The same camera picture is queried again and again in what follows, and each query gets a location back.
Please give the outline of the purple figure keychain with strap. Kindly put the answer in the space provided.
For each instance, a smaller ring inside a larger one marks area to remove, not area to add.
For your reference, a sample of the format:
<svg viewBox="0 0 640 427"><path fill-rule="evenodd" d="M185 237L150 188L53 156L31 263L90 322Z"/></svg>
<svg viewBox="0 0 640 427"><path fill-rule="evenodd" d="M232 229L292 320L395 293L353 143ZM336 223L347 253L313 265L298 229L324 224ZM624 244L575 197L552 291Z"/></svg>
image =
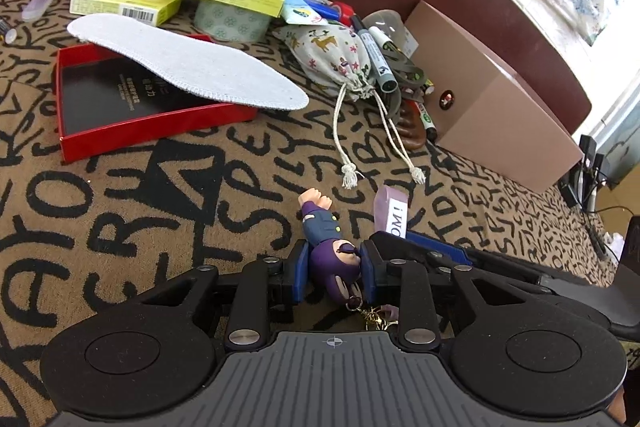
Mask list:
<svg viewBox="0 0 640 427"><path fill-rule="evenodd" d="M343 236L340 222L332 212L332 199L311 187L298 196L298 203L310 248L310 267L326 295L348 312L360 313L367 331L387 331L397 326L397 307L364 307L359 283L362 273L360 251Z"/></svg>

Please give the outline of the white shoe insole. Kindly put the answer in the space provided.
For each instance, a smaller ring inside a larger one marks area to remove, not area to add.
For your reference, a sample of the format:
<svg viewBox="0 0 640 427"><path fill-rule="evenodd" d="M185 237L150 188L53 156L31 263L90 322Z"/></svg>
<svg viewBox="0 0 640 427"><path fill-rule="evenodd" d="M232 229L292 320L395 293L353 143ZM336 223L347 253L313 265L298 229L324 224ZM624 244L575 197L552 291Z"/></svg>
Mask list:
<svg viewBox="0 0 640 427"><path fill-rule="evenodd" d="M218 102L299 110L309 104L297 84L243 51L178 35L118 14L72 20L67 31L130 58L173 86Z"/></svg>

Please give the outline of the red shallow box lid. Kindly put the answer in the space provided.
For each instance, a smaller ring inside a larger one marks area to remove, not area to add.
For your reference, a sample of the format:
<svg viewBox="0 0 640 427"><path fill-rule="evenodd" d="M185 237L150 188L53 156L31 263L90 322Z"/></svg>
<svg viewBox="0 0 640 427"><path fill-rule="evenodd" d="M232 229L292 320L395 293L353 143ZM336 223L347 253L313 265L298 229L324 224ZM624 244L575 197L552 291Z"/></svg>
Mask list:
<svg viewBox="0 0 640 427"><path fill-rule="evenodd" d="M257 116L255 107L200 98L91 43L58 50L53 77L65 162Z"/></svg>

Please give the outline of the pink cardboard storage box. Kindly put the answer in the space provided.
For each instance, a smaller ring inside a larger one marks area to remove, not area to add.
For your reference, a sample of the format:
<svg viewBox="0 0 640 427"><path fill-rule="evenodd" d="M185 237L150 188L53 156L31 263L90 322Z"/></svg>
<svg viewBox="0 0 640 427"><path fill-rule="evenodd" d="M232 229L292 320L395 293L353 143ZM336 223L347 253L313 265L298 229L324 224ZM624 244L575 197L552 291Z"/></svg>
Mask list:
<svg viewBox="0 0 640 427"><path fill-rule="evenodd" d="M424 1L406 27L418 43L411 60L434 82L426 109L440 147L537 193L582 161L548 105L469 31Z"/></svg>

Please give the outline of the patterned green tape roll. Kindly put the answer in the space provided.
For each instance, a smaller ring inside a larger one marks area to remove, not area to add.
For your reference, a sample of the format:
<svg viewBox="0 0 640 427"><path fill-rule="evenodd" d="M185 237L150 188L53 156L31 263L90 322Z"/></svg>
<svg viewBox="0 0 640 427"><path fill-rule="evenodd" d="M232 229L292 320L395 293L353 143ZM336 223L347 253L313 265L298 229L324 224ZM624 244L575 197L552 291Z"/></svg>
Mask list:
<svg viewBox="0 0 640 427"><path fill-rule="evenodd" d="M265 37L272 17L230 4L201 0L194 26L219 41L254 43Z"/></svg>

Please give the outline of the blue tube with red cap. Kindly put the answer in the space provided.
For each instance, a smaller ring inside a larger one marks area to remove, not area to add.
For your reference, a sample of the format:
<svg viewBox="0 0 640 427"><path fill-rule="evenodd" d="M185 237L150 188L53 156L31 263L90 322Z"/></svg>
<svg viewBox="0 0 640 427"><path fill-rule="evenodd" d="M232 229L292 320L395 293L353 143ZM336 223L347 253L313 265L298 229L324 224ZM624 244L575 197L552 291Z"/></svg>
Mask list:
<svg viewBox="0 0 640 427"><path fill-rule="evenodd" d="M346 3L330 0L304 0L311 9L314 9L326 20L340 22L345 26L350 26L350 20L354 15L354 9Z"/></svg>

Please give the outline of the clear light bulb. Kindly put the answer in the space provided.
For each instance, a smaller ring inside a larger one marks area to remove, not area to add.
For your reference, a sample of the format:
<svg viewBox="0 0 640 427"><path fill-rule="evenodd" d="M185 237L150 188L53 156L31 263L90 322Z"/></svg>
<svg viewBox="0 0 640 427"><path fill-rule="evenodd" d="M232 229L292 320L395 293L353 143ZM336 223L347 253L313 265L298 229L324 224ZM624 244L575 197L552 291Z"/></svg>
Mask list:
<svg viewBox="0 0 640 427"><path fill-rule="evenodd" d="M400 15L389 9L377 10L363 19L367 28L377 27L381 29L390 40L403 50L406 44L406 28Z"/></svg>

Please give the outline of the yellow-green box with barcode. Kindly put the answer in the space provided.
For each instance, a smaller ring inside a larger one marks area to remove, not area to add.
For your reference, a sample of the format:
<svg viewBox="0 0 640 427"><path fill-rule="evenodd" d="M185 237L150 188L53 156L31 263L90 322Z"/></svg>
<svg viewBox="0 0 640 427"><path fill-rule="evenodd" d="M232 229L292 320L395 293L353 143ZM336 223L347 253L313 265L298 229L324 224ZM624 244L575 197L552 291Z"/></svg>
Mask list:
<svg viewBox="0 0 640 427"><path fill-rule="evenodd" d="M176 15L181 0L70 0L70 14L112 13L160 26Z"/></svg>

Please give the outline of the white printed drawstring pouch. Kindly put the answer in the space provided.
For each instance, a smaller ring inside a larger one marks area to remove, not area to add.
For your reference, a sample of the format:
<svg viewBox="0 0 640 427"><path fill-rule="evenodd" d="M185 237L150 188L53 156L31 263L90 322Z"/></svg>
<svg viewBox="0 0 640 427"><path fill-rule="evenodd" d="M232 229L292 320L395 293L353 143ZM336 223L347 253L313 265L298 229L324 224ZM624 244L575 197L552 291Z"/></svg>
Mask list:
<svg viewBox="0 0 640 427"><path fill-rule="evenodd" d="M345 102L371 101L378 108L387 139L396 155L407 166L417 184L425 182L423 170L413 164L400 134L378 94L372 61L362 39L341 23L324 25L284 25L272 34L291 51L305 75L325 94L335 98L332 120L334 146L342 163L342 187L351 190L361 173L342 147L338 120Z"/></svg>

